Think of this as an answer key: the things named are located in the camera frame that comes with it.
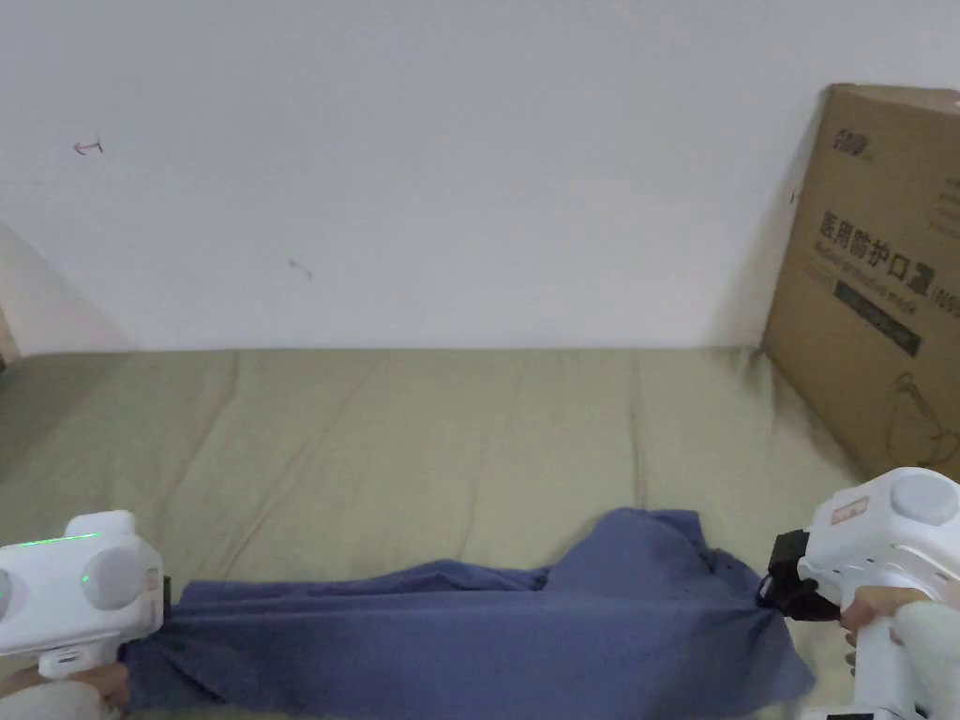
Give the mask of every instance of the human hand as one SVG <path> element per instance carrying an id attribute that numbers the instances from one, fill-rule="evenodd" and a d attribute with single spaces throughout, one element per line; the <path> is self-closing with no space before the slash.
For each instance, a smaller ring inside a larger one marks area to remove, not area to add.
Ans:
<path id="1" fill-rule="evenodd" d="M 119 662 L 75 673 L 68 680 L 90 685 L 112 708 L 123 709 L 130 704 L 127 667 Z M 6 680 L 0 681 L 0 698 L 5 698 L 8 695 L 13 695 L 14 692 L 26 690 L 28 687 L 46 682 L 47 679 L 41 676 L 35 667 L 20 670 L 10 675 Z"/>
<path id="2" fill-rule="evenodd" d="M 904 605 L 929 599 L 925 592 L 914 588 L 859 588 L 840 617 L 840 625 L 848 631 L 847 642 L 856 646 L 860 629 L 878 617 L 890 617 Z"/>

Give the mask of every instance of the black label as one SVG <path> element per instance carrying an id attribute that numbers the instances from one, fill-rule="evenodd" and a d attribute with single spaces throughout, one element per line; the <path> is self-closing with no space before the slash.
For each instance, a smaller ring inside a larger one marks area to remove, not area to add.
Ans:
<path id="1" fill-rule="evenodd" d="M 853 312 L 894 341 L 898 348 L 910 357 L 916 357 L 923 338 L 903 323 L 894 320 L 889 313 L 856 292 L 843 280 L 837 280 L 833 296 L 849 306 Z"/>
<path id="2" fill-rule="evenodd" d="M 833 137 L 833 149 L 841 153 L 861 157 L 870 146 L 870 138 L 861 132 L 844 128 Z"/>

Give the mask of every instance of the orange logo sticker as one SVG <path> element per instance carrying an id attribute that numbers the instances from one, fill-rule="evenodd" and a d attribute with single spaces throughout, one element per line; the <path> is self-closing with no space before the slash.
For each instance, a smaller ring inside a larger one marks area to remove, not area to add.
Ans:
<path id="1" fill-rule="evenodd" d="M 830 516 L 830 524 L 839 525 L 841 522 L 846 522 L 852 517 L 863 515 L 867 512 L 868 505 L 870 505 L 869 495 L 861 497 L 859 500 L 854 500 L 853 502 L 844 505 L 842 508 L 837 508 L 833 511 L 833 515 Z"/>

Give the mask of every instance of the white wall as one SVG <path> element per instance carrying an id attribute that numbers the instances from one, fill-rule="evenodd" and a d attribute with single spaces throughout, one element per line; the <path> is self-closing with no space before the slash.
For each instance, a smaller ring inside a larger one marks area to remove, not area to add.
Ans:
<path id="1" fill-rule="evenodd" d="M 960 85 L 958 27 L 956 0 L 0 0 L 0 300 L 28 353 L 753 343 L 819 90 Z"/>

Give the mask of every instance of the white sleeve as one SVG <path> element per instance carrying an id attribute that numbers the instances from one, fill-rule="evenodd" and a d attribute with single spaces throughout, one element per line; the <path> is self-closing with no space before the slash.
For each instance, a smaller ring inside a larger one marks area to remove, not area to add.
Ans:
<path id="1" fill-rule="evenodd" d="M 960 612 L 910 603 L 897 611 L 893 626 L 930 695 L 933 717 L 960 718 Z"/>
<path id="2" fill-rule="evenodd" d="M 110 720 L 93 687 L 63 681 L 28 687 L 0 700 L 0 720 Z"/>

